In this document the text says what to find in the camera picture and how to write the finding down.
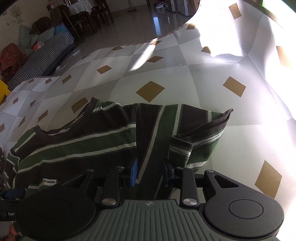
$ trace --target orange patterned fabric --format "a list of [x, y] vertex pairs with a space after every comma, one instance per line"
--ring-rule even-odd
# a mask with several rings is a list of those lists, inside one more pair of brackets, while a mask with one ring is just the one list
[[26, 62], [26, 59], [26, 55], [21, 53], [16, 44], [7, 45], [0, 55], [2, 81], [7, 83]]

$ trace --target dining table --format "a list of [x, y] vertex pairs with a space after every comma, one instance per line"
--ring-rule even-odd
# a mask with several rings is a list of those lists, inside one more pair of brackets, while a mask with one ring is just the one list
[[96, 27], [94, 25], [93, 19], [90, 16], [92, 8], [94, 6], [97, 6], [97, 3], [95, 0], [80, 0], [80, 1], [70, 5], [69, 9], [70, 9], [70, 13], [72, 15], [84, 12], [85, 16], [87, 17], [87, 19], [89, 20], [89, 22], [91, 24], [91, 27], [92, 27], [94, 33], [96, 33], [97, 32]]

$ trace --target t-shirt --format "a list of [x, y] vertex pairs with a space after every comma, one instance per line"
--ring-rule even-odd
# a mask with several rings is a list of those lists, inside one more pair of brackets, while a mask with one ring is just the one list
[[26, 131], [7, 156], [5, 189], [38, 191], [68, 181], [86, 169], [105, 176], [112, 167], [138, 158], [139, 199], [165, 198], [161, 161], [198, 168], [210, 157], [231, 110], [201, 110], [185, 104], [102, 102], [92, 98], [70, 123]]

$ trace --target gray ribbed panel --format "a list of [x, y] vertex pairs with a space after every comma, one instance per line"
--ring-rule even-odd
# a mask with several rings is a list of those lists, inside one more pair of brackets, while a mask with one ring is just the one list
[[[196, 210], [175, 200], [128, 200], [104, 210], [91, 228], [67, 241], [230, 241], [210, 229]], [[261, 241], [276, 241], [274, 237]]]

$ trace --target potted plant sticker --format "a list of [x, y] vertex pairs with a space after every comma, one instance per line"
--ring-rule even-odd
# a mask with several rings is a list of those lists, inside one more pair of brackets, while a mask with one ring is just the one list
[[10, 15], [15, 17], [15, 20], [17, 23], [22, 22], [22, 10], [20, 9], [20, 7], [18, 5], [14, 5], [12, 6], [11, 10], [10, 10]]

